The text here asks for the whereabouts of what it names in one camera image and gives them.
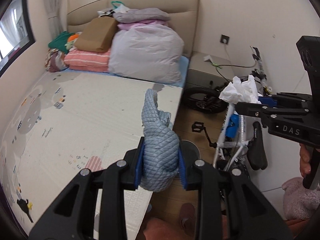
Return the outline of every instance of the bicycle pedal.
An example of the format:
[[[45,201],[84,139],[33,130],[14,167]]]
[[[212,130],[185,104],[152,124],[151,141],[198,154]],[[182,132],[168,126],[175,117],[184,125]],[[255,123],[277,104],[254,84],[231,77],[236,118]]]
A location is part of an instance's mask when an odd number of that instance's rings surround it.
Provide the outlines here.
[[[203,122],[194,122],[191,126],[193,132],[202,132],[204,130],[204,123]]]

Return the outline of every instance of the power outlet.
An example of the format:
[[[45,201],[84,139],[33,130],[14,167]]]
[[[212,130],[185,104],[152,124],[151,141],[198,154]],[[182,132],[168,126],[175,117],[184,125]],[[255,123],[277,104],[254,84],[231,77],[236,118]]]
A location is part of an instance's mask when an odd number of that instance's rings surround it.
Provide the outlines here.
[[[229,44],[229,39],[230,39],[229,36],[221,35],[220,43],[228,45]]]

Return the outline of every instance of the gray pillow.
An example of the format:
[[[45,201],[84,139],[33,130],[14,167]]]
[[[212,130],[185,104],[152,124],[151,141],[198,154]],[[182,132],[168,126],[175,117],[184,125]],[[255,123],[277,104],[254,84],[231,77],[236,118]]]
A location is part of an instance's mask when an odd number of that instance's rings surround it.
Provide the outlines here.
[[[170,21],[170,16],[158,8],[130,9],[127,13],[114,13],[113,17],[120,23],[134,23],[142,20]]]

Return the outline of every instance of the bed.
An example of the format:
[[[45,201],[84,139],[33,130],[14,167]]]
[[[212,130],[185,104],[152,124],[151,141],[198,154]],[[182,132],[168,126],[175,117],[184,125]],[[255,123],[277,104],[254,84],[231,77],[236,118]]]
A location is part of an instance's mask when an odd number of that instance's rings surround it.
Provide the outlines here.
[[[110,1],[98,0],[70,12],[68,31],[83,30]],[[180,64],[185,75],[180,84],[166,85],[63,71],[47,72],[36,82],[17,107],[0,147],[2,187],[27,234],[82,168],[107,168],[137,147],[143,136],[141,110],[148,88],[158,91],[159,109],[169,111],[171,127],[174,124],[193,50],[199,0],[120,1],[130,8],[156,7],[170,14],[170,26],[185,42]],[[135,239],[151,195],[142,188],[125,192],[128,239]],[[22,211],[23,205],[30,217]]]

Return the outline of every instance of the human hand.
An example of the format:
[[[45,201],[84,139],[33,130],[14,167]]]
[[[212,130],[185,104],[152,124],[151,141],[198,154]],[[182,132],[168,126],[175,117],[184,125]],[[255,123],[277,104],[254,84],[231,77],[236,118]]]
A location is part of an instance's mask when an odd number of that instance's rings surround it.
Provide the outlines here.
[[[310,166],[311,154],[307,150],[304,144],[300,143],[300,173],[302,177],[305,177],[307,174],[311,172]]]

